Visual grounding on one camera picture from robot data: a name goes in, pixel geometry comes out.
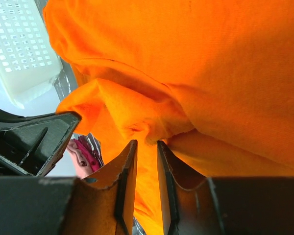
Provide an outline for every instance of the white plastic tray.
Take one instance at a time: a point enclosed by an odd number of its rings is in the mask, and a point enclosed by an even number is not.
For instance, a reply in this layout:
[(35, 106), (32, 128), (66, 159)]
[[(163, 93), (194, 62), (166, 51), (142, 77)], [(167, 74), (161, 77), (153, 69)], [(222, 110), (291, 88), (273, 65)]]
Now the white plastic tray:
[(61, 69), (34, 0), (0, 0), (0, 81), (12, 103), (50, 90)]

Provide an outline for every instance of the pink cloth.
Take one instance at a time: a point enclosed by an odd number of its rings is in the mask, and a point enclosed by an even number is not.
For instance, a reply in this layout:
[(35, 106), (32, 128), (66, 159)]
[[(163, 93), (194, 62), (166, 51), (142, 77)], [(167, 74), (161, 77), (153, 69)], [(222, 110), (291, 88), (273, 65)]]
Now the pink cloth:
[(77, 144), (77, 148), (82, 151), (82, 154), (87, 159), (87, 161), (90, 163), (90, 167), (93, 169), (93, 172), (100, 169), (99, 162), (96, 158), (87, 150), (87, 148), (79, 141), (79, 140), (73, 140)]
[(82, 154), (82, 151), (78, 149), (77, 144), (70, 140), (67, 146), (67, 151), (70, 154), (70, 157), (73, 161), (74, 168), (76, 170), (76, 175), (79, 178), (85, 178), (91, 175), (94, 171), (86, 159), (86, 157)]

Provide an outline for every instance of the orange cloth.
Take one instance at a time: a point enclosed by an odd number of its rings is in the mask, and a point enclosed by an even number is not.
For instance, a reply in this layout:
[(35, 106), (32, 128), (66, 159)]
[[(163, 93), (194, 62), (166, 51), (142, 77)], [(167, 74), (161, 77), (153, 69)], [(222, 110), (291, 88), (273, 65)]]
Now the orange cloth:
[(294, 175), (294, 0), (49, 0), (55, 51), (104, 161), (139, 141), (135, 216), (162, 234), (164, 139), (206, 176)]

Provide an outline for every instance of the perforated plastic grid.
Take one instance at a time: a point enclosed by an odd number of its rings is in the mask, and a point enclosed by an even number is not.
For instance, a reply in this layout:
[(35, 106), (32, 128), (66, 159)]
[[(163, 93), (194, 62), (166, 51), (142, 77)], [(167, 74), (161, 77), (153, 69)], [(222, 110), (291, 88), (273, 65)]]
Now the perforated plastic grid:
[(6, 72), (52, 65), (27, 0), (0, 0), (0, 60)]

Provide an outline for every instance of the orange fabric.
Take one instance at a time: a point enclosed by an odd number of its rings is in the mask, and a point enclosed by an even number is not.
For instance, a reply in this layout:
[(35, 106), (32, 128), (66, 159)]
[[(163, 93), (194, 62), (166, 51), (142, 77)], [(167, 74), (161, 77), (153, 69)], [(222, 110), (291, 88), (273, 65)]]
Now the orange fabric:
[(294, 175), (294, 0), (49, 0), (107, 163), (139, 141), (135, 216), (162, 234), (157, 140), (206, 176)]

